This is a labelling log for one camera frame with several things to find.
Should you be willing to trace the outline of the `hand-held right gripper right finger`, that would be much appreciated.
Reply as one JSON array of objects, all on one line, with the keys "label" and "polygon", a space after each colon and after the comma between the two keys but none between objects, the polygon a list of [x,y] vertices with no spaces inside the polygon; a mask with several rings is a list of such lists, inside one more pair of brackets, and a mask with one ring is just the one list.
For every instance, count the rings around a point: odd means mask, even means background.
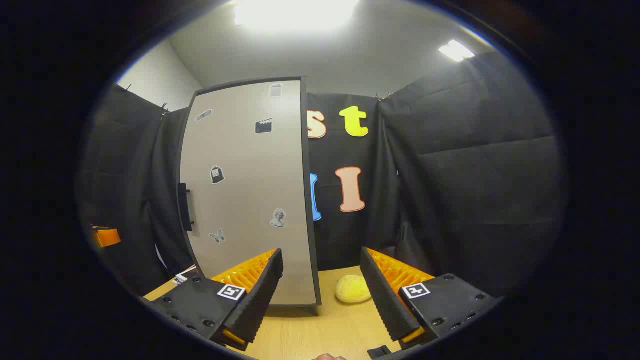
[{"label": "hand-held right gripper right finger", "polygon": [[457,275],[432,276],[367,247],[359,268],[387,333],[402,350],[453,335],[501,302]]}]

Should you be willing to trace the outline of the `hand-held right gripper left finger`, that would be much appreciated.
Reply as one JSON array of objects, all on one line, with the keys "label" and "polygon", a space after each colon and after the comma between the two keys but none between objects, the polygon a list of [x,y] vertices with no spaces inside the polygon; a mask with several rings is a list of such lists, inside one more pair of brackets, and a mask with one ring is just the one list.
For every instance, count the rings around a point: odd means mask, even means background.
[{"label": "hand-held right gripper left finger", "polygon": [[187,278],[150,306],[174,323],[223,347],[240,351],[255,341],[283,275],[280,248],[206,278]]}]

